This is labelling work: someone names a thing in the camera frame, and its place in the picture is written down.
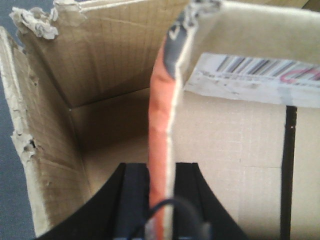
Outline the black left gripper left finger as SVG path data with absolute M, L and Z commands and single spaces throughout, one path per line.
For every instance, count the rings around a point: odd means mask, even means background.
M 144 163 L 120 163 L 101 189 L 40 240 L 143 240 L 149 210 Z

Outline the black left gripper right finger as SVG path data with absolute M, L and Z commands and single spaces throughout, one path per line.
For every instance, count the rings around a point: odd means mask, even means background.
M 186 200 L 204 224 L 209 240 L 247 240 L 206 182 L 197 163 L 177 163 L 174 196 Z

